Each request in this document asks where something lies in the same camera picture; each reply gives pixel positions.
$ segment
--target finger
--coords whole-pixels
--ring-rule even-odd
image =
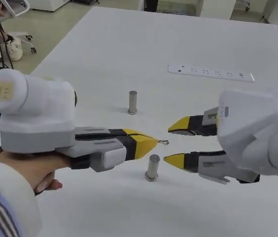
[[[51,184],[46,188],[46,190],[58,190],[63,187],[62,183],[59,180],[54,179]]]
[[[46,177],[37,185],[34,191],[37,193],[41,193],[52,183],[54,178],[55,178],[55,172],[51,172],[47,174]]]

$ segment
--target chair wheel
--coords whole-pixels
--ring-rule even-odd
[[[31,52],[32,52],[32,53],[37,53],[36,48],[31,48]]]
[[[27,35],[27,36],[26,36],[26,39],[27,39],[28,41],[32,41],[33,36]]]

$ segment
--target office chair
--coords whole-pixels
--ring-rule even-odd
[[[0,24],[10,18],[16,18],[28,10],[30,10],[30,4],[28,0],[0,0],[4,6],[4,16],[0,17]],[[33,46],[31,41],[33,36],[29,35],[27,32],[7,32],[8,35],[13,37],[19,37],[22,41],[22,45],[27,45],[31,48],[32,53],[37,53],[36,48]]]

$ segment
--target outlet socket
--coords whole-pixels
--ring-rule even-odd
[[[208,69],[205,67],[198,67],[185,64],[169,64],[168,70],[170,73],[176,74],[255,82],[255,79],[251,73],[235,72],[231,70]]]

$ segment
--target white table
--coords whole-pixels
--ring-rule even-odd
[[[182,62],[252,72],[255,83],[169,74]],[[170,135],[186,115],[217,105],[226,87],[278,86],[278,26],[93,7],[34,71],[60,76],[78,95],[77,123],[131,128],[169,139],[153,153],[215,151],[214,137]],[[138,114],[127,114],[138,91]],[[147,159],[112,171],[60,170],[64,184],[38,200],[40,237],[278,237],[278,177],[221,185]]]

